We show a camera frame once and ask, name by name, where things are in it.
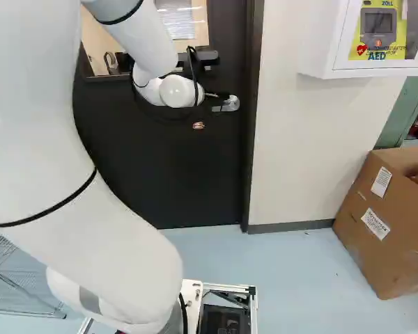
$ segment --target white label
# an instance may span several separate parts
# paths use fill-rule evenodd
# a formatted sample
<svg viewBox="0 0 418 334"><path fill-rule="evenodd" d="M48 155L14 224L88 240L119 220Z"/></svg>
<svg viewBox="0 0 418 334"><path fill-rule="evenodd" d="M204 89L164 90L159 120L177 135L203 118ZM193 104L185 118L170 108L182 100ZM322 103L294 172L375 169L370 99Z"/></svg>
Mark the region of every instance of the white label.
<svg viewBox="0 0 418 334"><path fill-rule="evenodd" d="M361 220L379 240L383 240L390 232L390 228L370 208L367 209Z"/></svg>
<svg viewBox="0 0 418 334"><path fill-rule="evenodd" d="M383 198L391 178L392 174L385 167L381 167L375 182L371 186L371 192Z"/></svg>

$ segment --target green wall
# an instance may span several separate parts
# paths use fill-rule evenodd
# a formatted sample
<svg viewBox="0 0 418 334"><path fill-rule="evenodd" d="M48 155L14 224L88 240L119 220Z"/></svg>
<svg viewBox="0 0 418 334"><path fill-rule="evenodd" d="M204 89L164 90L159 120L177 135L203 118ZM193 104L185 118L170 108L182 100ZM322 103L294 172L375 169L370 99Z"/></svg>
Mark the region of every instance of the green wall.
<svg viewBox="0 0 418 334"><path fill-rule="evenodd" d="M417 116L418 77L408 77L376 143L376 148L401 146Z"/></svg>

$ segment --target door frame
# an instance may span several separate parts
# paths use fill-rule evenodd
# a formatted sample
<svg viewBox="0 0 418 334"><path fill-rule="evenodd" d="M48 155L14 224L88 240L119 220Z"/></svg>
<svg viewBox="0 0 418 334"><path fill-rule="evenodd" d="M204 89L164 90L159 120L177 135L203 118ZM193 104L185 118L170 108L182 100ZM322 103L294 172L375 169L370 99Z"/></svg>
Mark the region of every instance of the door frame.
<svg viewBox="0 0 418 334"><path fill-rule="evenodd" d="M263 12L265 0L246 0L246 71L245 71L245 117L242 118L242 218L240 227L248 231L249 206L251 202L252 165L254 161L254 139L258 100L258 79L260 76L261 47L263 34Z"/></svg>

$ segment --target black door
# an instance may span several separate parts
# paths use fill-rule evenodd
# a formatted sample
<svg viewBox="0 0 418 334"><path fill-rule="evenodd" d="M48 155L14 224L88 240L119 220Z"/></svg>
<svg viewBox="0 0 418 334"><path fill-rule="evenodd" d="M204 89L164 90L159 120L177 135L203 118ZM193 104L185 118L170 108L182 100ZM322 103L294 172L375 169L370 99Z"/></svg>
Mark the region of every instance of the black door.
<svg viewBox="0 0 418 334"><path fill-rule="evenodd" d="M245 0L198 1L207 6L209 44L221 59L201 83L244 101ZM89 60L82 48L73 93L75 120L112 191L156 228L238 223L244 109L211 113L205 105L154 107L134 97L127 75L86 78ZM205 128L194 129L200 121Z"/></svg>

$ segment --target door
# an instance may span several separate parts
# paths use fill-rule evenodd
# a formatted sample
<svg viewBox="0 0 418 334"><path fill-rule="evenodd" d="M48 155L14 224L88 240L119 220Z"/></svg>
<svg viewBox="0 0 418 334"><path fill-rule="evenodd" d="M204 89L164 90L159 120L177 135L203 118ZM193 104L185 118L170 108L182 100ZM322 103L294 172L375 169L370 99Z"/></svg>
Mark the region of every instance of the door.
<svg viewBox="0 0 418 334"><path fill-rule="evenodd" d="M227 90L240 103L246 91L245 1L156 2L178 51L209 45L219 52L220 64L200 80L205 89ZM84 24L94 24L83 15ZM188 110L151 106L134 97L123 64L115 66L107 55L107 69L101 61L105 52L123 50L100 27L84 27L83 44L73 93L75 121L112 191L156 228L237 223L245 108L211 113L204 104ZM90 77L93 73L104 75ZM200 121L204 129L195 130L192 125Z"/></svg>

